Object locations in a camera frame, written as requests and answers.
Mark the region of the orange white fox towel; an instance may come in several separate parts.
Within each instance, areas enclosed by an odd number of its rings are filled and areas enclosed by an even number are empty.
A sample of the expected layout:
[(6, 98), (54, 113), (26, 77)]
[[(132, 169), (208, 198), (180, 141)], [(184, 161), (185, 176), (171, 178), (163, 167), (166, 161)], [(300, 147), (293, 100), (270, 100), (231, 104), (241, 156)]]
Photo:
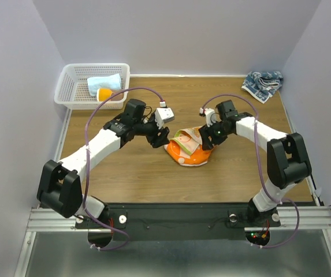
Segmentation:
[(214, 149), (203, 150), (199, 127), (180, 129), (169, 144), (164, 146), (170, 157), (181, 166), (195, 167), (206, 164)]

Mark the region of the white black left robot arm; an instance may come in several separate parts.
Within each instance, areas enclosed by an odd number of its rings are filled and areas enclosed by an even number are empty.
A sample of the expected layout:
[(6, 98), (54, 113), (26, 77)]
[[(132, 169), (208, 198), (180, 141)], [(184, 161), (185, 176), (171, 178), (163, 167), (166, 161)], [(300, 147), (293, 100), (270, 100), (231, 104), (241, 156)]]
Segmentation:
[(49, 160), (42, 169), (36, 198), (65, 218), (89, 216), (95, 227), (108, 223), (109, 213), (104, 202), (88, 196), (81, 188), (89, 180), (90, 171), (105, 157), (121, 149), (135, 136), (144, 136), (153, 148), (169, 144), (169, 128), (165, 123), (174, 120), (174, 113), (165, 102), (146, 118), (145, 102), (130, 99), (124, 111), (104, 124), (88, 144), (59, 160)]

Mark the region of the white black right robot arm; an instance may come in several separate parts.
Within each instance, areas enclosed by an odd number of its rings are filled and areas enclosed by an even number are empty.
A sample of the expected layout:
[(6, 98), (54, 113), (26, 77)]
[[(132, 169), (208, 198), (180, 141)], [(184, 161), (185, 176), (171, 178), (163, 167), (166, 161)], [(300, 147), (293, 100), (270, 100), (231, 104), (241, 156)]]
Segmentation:
[(211, 150), (235, 134), (252, 141), (257, 151), (266, 152), (268, 179), (248, 202), (246, 218), (250, 224), (259, 225), (270, 218), (287, 192), (311, 175), (310, 159), (300, 134), (277, 131), (259, 122), (257, 115), (240, 113), (231, 100), (215, 108), (202, 106), (199, 114), (206, 119), (199, 129), (203, 150)]

